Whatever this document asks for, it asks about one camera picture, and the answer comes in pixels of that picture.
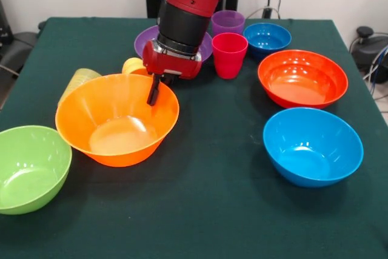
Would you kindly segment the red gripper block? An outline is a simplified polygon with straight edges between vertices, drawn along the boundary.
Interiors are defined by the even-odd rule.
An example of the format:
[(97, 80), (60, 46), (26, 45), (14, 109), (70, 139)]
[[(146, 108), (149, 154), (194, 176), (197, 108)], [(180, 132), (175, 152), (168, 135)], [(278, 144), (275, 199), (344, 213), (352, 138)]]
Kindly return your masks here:
[(159, 83), (171, 86), (175, 80), (195, 78), (202, 66), (202, 56), (185, 56), (162, 48), (155, 39), (147, 41), (142, 52), (143, 64), (148, 73), (153, 73), (153, 81), (147, 104), (154, 106), (159, 93)]

